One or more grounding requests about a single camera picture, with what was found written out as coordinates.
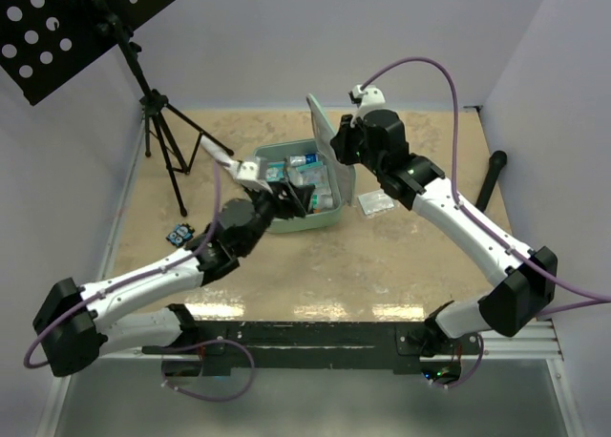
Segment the clear bottle green label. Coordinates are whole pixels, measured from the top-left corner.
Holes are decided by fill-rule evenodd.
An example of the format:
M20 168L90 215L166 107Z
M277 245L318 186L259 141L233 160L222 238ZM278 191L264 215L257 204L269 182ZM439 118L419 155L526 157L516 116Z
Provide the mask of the clear bottle green label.
M334 207L334 199L329 194L314 194L309 203L310 211L325 211Z

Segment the teal cotton swab bag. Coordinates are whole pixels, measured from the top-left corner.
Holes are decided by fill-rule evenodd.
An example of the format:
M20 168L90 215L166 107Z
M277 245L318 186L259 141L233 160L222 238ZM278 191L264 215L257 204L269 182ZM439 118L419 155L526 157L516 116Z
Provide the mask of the teal cotton swab bag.
M313 185L316 189L323 189L328 186L328 174L325 166L312 167L296 170L296 185Z

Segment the mint green medicine case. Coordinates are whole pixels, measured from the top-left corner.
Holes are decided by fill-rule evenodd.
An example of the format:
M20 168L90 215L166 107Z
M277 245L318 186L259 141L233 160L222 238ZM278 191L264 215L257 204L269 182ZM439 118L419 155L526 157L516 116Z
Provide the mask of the mint green medicine case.
M313 137L290 142L274 143L257 148L254 156L268 162L269 182L288 176L294 184L312 185L314 192L303 218L274 219L269 228L272 234L288 234L326 228L339 222L342 208L354 198L356 173L352 166L340 164L330 146L335 137L334 127L313 94L306 97L310 110Z

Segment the blue plaster packet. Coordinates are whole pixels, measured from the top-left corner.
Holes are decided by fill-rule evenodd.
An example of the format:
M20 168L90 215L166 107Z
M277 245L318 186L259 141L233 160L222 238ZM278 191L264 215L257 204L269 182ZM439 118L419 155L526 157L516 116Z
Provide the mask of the blue plaster packet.
M278 182L288 179L288 166L284 161L268 162L265 179L267 182Z

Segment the small clear plaster bag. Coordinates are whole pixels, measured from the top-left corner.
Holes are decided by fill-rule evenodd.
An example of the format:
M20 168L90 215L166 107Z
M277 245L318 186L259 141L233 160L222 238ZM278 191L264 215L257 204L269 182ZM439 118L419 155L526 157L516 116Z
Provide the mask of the small clear plaster bag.
M357 200L366 217L376 216L395 208L395 201L383 190L361 194Z

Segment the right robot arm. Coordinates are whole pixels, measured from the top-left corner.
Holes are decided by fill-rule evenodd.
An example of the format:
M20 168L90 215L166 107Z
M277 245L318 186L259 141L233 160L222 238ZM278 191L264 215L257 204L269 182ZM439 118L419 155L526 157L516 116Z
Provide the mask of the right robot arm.
M381 189L406 209L426 219L479 268L492 291L468 302L448 302L425 320L423 353L445 354L459 338L493 330L513 337L555 296L557 256L547 247L534 250L515 239L452 194L452 182L425 156L411 152L398 114L375 110L363 118L345 114L330 140L337 160L361 164Z

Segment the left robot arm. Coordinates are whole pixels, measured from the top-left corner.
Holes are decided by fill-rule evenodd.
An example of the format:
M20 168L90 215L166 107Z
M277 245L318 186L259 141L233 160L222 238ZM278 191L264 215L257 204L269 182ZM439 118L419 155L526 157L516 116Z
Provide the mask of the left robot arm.
M314 187L274 181L269 190L215 205L205 231L171 255L106 281L53 285L33 319L43 365L57 378L73 375L99 357L143 346L191 351L198 341L194 317L182 304L140 314L140 308L182 291L219 281L236 270L274 219L302 218Z

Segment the white microphone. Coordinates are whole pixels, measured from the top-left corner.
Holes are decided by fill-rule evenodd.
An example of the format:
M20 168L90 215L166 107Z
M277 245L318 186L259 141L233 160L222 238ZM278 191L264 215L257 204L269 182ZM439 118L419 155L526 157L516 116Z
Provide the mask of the white microphone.
M206 136L200 138L200 146L206 151L221 167L223 167L229 173L235 173L240 163L235 160L227 151L223 149L219 144L215 143Z

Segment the blue owl toy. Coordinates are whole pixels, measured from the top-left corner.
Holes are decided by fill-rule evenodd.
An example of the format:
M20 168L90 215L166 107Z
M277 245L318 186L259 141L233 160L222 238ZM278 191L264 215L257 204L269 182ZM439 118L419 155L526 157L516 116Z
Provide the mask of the blue owl toy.
M195 229L188 223L177 224L174 229L166 236L166 240L180 248L182 245L190 241L195 234Z

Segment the black microphone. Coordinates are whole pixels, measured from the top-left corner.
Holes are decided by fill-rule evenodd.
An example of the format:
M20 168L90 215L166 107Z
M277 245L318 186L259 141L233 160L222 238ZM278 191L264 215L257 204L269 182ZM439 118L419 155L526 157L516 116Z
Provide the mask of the black microphone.
M507 153L501 150L494 151L489 157L488 170L475 203L475 207L480 212L484 212L487 209L500 173L507 165L507 161Z

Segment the black perforated music stand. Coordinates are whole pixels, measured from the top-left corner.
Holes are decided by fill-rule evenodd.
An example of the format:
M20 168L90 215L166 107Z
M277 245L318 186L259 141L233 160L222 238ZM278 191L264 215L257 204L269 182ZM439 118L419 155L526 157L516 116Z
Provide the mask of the black perforated music stand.
M145 136L157 139L170 177L190 174L163 115L199 137L208 133L148 83L134 33L177 0L1 0L1 67L35 106L112 48L119 48L142 92Z

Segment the black base frame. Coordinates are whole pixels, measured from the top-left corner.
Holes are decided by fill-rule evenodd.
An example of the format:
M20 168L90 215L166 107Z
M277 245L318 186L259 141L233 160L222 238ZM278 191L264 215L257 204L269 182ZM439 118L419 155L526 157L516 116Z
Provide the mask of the black base frame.
M420 322L241 322L197 321L170 348L145 346L160 355L171 375L227 376L232 370L387 370L419 374L432 358L476 355L475 334L433 345Z

